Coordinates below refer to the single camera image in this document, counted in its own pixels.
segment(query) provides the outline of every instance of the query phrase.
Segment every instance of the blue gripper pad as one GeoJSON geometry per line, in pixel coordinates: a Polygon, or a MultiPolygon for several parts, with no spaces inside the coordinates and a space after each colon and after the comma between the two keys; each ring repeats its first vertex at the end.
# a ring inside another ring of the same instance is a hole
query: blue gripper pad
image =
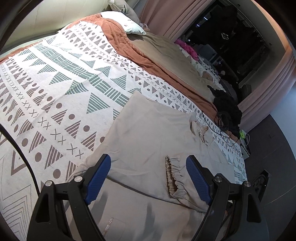
{"type": "Polygon", "coordinates": [[[209,186],[190,156],[186,159],[186,169],[200,199],[209,205],[212,202],[209,186]]]}
{"type": "Polygon", "coordinates": [[[96,200],[110,168],[111,158],[109,155],[106,155],[105,159],[102,161],[102,163],[100,164],[99,168],[97,169],[96,173],[93,175],[93,178],[87,186],[87,195],[84,199],[87,205],[90,205],[92,201],[96,200]]]}

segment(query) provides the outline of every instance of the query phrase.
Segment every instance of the white blanket with geometric pattern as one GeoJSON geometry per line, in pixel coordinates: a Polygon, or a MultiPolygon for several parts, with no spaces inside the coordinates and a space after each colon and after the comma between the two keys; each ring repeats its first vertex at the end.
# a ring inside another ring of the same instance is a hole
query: white blanket with geometric pattern
{"type": "MultiPolygon", "coordinates": [[[[100,26],[80,22],[0,65],[0,122],[41,189],[50,179],[65,182],[93,153],[135,90],[179,111],[196,112],[206,124],[191,100],[118,55],[100,26]]],[[[236,183],[242,183],[247,177],[240,148],[222,135],[213,132],[213,139],[234,165],[236,183]]],[[[2,134],[0,189],[0,212],[25,240],[36,194],[27,168],[2,134]]]]}

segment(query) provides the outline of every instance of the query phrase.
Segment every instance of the white pillow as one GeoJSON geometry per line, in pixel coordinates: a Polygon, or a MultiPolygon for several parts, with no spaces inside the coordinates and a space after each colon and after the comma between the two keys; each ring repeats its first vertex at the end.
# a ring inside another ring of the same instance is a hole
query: white pillow
{"type": "Polygon", "coordinates": [[[101,15],[103,18],[109,18],[118,22],[127,34],[146,35],[144,29],[125,16],[122,12],[106,11],[101,12],[101,15]]]}

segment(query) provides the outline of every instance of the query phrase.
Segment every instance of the pillow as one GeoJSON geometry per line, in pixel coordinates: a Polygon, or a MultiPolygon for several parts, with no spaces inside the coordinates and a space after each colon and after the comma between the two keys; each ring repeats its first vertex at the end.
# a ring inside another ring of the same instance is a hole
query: pillow
{"type": "Polygon", "coordinates": [[[107,11],[101,12],[101,15],[118,22],[127,34],[146,35],[144,29],[121,12],[107,11]]]}
{"type": "Polygon", "coordinates": [[[122,12],[125,16],[140,25],[140,20],[135,11],[124,0],[107,0],[112,11],[122,12]]]}

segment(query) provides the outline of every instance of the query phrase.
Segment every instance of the pink curtain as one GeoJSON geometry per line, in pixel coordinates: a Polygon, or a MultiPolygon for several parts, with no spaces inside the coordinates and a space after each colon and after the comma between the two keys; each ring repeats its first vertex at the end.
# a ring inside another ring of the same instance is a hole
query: pink curtain
{"type": "Polygon", "coordinates": [[[287,95],[296,82],[296,61],[291,47],[272,73],[238,106],[240,128],[248,132],[258,125],[287,95]]]}
{"type": "Polygon", "coordinates": [[[175,41],[212,0],[147,0],[140,15],[150,31],[175,41]]]}

